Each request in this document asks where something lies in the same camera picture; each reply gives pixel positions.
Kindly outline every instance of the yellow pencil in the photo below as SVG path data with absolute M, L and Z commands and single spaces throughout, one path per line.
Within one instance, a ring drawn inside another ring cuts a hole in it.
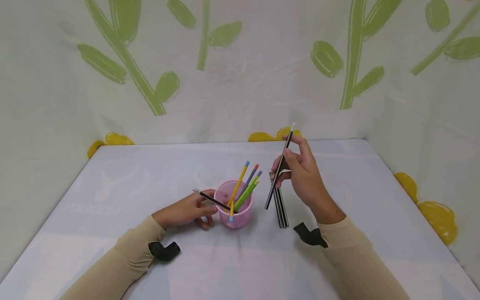
M 243 179 L 243 175 L 245 175 L 245 172 L 247 171 L 248 165 L 250 164 L 250 161 L 247 160 L 245 163 L 245 166 L 243 167 L 243 171 L 240 174 L 239 180 L 237 181 L 237 184 L 235 185 L 235 189 L 233 189 L 232 195 L 230 196 L 230 200 L 228 201 L 227 206 L 230 207 L 230 218 L 228 219 L 229 222 L 233 222 L 233 198 L 235 198 L 235 194 L 237 193 L 237 190 L 239 189 L 241 180 Z

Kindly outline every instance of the black wrist strap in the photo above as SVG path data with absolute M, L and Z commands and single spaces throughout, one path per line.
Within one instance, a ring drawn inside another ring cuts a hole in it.
M 148 244 L 148 249 L 150 253 L 158 260 L 163 262 L 169 262 L 177 255 L 180 254 L 180 247 L 177 245 L 176 242 L 171 243 L 167 247 L 163 247 L 163 245 L 159 242 L 152 242 Z
M 295 232 L 299 235 L 300 240 L 302 240 L 305 244 L 312 246 L 320 245 L 325 249 L 328 248 L 327 242 L 320 234 L 320 229 L 315 228 L 314 230 L 309 231 L 305 226 L 305 223 L 301 222 L 300 224 L 296 225 L 293 230 L 295 230 Z

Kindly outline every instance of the pink mesh cup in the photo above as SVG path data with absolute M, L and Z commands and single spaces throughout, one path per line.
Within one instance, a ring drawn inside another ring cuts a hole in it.
M 213 197 L 217 201 L 227 205 L 227 202 L 230 200 L 230 197 L 233 193 L 233 189 L 235 189 L 235 185 L 237 184 L 237 182 L 238 180 L 225 181 L 215 191 L 215 195 Z M 235 201 L 240 197 L 240 192 L 243 189 L 244 184 L 245 183 L 243 181 L 240 183 L 239 189 L 235 194 L 235 198 L 234 198 Z M 220 196 L 218 195 L 219 191 L 223 193 L 227 193 L 227 195 L 225 196 L 223 194 Z M 230 229 L 240 229 L 244 227 L 250 221 L 250 216 L 252 213 L 252 203 L 253 203 L 253 192 L 250 194 L 250 196 L 248 196 L 248 198 L 245 200 L 243 205 L 238 209 L 238 214 L 233 215 L 233 222 L 231 223 L 228 221 L 228 217 L 230 216 L 230 211 L 226 213 L 225 208 L 217 205 L 218 213 L 220 214 L 220 222 L 222 222 L 223 225 L 227 226 Z

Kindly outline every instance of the yellow flower pattern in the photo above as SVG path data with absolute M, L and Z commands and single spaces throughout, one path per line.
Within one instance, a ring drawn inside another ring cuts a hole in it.
M 394 176 L 445 245 L 450 245 L 455 240 L 458 231 L 453 210 L 433 201 L 420 203 L 417 198 L 417 184 L 412 177 L 402 172 L 396 173 Z
M 283 141 L 282 135 L 288 134 L 289 131 L 290 131 L 290 127 L 284 127 L 276 133 L 276 137 L 273 137 L 265 132 L 254 132 L 250 134 L 248 141 L 249 142 Z M 301 136 L 301 132 L 296 129 L 293 131 L 293 134 Z
M 115 132 L 110 132 L 105 136 L 105 143 L 103 141 L 95 141 L 88 148 L 87 157 L 91 159 L 95 151 L 101 146 L 105 145 L 135 145 L 135 143 L 126 135 L 119 135 Z

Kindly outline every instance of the table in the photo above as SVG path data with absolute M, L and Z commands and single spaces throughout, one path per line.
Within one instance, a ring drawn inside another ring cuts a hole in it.
M 265 173 L 283 142 L 103 146 L 68 189 L 0 285 L 0 299 L 56 299 L 128 228 L 191 192 L 236 179 L 246 160 L 264 171 L 253 216 L 230 230 L 215 216 L 204 232 L 170 231 L 182 253 L 155 262 L 124 299 L 340 299 L 319 246 L 293 227 L 313 216 L 291 184 L 282 186 L 290 227 L 265 211 Z M 412 299 L 480 299 L 480 293 L 365 140 L 310 141 L 332 197 L 374 244 Z M 296 145 L 290 147 L 298 151 Z

